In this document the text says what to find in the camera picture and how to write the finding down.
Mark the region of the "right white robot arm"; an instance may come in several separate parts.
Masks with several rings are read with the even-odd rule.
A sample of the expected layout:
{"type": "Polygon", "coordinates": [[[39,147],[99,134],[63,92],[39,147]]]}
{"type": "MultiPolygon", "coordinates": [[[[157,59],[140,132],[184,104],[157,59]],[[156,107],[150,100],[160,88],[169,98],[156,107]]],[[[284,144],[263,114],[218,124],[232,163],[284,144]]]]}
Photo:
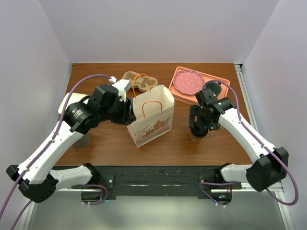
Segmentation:
{"type": "Polygon", "coordinates": [[[226,163],[215,169],[214,184],[225,188],[230,182],[249,183],[261,192],[287,176],[288,151],[277,148],[265,140],[238,112],[229,98],[217,99],[206,88],[195,95],[198,105],[189,112],[189,127],[196,138],[205,137],[209,131],[224,127],[248,154],[250,165],[226,163]]]}

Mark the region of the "paper bag orange handles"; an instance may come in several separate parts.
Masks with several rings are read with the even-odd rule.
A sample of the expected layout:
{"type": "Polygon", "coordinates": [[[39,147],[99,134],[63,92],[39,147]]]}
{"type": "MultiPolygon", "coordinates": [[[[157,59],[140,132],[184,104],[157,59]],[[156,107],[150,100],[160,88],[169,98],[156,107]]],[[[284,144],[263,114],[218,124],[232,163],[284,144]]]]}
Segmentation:
{"type": "Polygon", "coordinates": [[[164,85],[141,92],[132,85],[136,121],[127,126],[136,147],[141,147],[172,129],[175,99],[164,85]]]}

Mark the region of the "black cup lid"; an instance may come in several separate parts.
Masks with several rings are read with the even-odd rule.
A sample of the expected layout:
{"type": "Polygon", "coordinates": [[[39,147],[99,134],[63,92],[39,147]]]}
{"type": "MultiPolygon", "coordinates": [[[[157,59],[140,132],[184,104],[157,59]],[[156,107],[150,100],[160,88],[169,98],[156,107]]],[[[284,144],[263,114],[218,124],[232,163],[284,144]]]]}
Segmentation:
{"type": "Polygon", "coordinates": [[[190,131],[191,131],[191,134],[196,138],[203,138],[209,132],[207,128],[201,128],[201,127],[190,128],[190,131]]]}

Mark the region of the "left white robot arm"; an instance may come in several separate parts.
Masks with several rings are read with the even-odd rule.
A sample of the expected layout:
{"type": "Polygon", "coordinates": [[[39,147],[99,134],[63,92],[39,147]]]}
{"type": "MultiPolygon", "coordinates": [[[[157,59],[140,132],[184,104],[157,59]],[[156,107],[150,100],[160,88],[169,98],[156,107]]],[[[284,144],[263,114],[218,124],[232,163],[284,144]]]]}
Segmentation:
{"type": "Polygon", "coordinates": [[[19,165],[11,165],[6,173],[18,183],[20,192],[35,203],[50,198],[57,190],[85,185],[99,186],[100,172],[90,163],[79,167],[54,170],[61,156],[90,129],[103,121],[129,125],[135,121],[132,98],[127,97],[131,88],[129,80],[102,84],[92,95],[68,93],[64,98],[62,120],[41,146],[19,165]]]}

